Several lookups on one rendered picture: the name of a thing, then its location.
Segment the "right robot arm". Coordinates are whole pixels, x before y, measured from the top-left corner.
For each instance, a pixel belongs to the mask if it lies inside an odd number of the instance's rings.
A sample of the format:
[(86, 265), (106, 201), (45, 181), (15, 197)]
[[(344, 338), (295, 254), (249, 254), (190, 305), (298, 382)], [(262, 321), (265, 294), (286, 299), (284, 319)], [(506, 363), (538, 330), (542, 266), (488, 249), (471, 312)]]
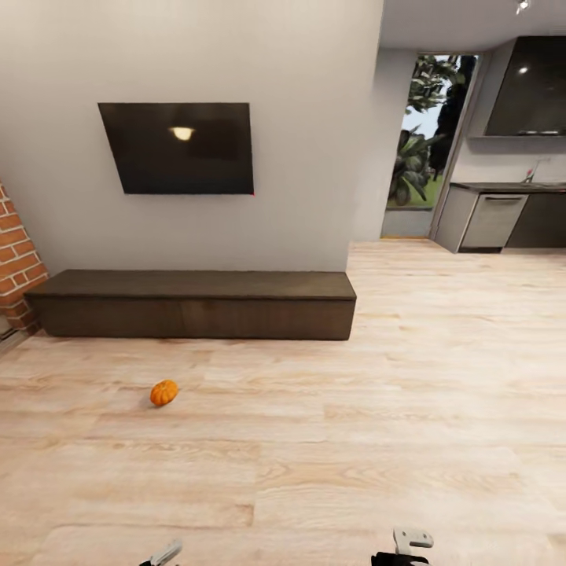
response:
[(411, 546), (432, 548), (435, 539), (423, 529), (394, 527), (395, 554), (377, 553), (371, 556), (371, 566), (431, 566), (426, 557), (412, 556)]

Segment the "pumpkin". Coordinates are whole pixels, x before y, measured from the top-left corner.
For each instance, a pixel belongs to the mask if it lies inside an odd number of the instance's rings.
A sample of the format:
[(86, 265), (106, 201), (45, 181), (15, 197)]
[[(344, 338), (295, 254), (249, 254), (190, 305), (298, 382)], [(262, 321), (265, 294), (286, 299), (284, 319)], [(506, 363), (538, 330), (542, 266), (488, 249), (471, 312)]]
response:
[(164, 380), (152, 389), (151, 401), (155, 405), (166, 405), (178, 394), (178, 386), (172, 380)]

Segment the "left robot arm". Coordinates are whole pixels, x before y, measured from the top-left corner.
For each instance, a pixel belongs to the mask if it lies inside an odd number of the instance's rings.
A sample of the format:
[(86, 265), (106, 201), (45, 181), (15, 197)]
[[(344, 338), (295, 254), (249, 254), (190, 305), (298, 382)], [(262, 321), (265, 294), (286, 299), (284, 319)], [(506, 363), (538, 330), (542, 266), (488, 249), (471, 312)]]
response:
[(174, 536), (143, 558), (139, 566), (163, 566), (175, 558), (183, 549), (184, 538), (182, 536)]

